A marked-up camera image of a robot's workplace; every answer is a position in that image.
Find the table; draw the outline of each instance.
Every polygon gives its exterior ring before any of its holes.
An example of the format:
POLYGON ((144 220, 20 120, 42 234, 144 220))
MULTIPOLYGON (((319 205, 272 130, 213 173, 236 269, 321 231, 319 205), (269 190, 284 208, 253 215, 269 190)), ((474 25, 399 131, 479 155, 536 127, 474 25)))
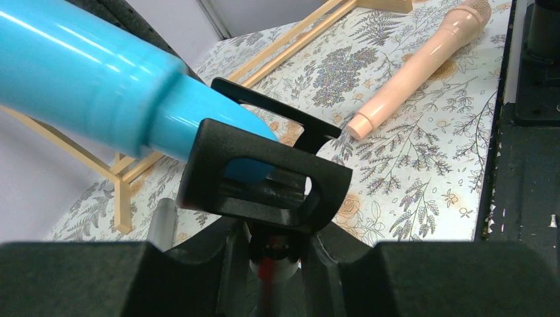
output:
MULTIPOLYGON (((353 9, 253 89, 344 127, 459 2, 414 0, 408 15, 353 9)), ((481 38, 446 61, 380 129, 362 141, 344 131, 320 150, 354 170, 333 221, 363 242, 473 239, 511 6, 490 4, 493 16, 481 38)), ((219 42, 196 72, 206 83, 227 77, 290 27, 219 42)), ((297 124, 256 114, 281 142, 297 139, 297 124)), ((132 183, 130 234, 113 229, 114 189, 100 178, 46 239, 145 239, 157 201, 176 197, 183 167, 164 157, 132 183)), ((174 243, 217 218, 179 210, 174 243)))

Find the blue cylinder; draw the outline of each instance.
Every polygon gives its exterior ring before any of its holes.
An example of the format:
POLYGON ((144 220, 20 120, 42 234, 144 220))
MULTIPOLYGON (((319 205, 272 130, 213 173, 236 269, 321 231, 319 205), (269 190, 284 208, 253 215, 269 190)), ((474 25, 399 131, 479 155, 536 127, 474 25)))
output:
POLYGON ((276 140, 185 71, 177 57, 66 1, 0 0, 0 104, 132 157, 156 149, 187 161, 205 118, 276 140))

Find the microphone grille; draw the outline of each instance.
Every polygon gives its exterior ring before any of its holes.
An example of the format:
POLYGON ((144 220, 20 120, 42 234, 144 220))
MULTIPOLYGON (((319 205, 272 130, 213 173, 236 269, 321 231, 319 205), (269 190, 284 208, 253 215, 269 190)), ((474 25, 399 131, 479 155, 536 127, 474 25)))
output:
POLYGON ((465 0, 461 5, 475 9, 483 19, 482 25, 486 25, 492 15, 492 8, 487 0, 465 0))

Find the microphone handle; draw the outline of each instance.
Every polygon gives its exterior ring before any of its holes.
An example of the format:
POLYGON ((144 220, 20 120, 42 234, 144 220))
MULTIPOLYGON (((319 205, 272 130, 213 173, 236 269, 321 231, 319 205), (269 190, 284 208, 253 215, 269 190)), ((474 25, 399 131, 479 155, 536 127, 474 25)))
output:
POLYGON ((357 112, 377 129, 395 112, 453 53, 461 48, 457 35, 438 29, 393 77, 357 112))

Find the pink microphone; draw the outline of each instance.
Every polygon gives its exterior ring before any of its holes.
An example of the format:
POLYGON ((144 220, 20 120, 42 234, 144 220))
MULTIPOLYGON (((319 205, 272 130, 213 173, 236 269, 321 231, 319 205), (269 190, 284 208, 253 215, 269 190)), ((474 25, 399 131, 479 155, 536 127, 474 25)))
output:
POLYGON ((451 9, 432 36, 356 113, 346 128, 361 140, 377 129, 455 51, 474 41, 490 20, 487 0, 466 0, 451 9))

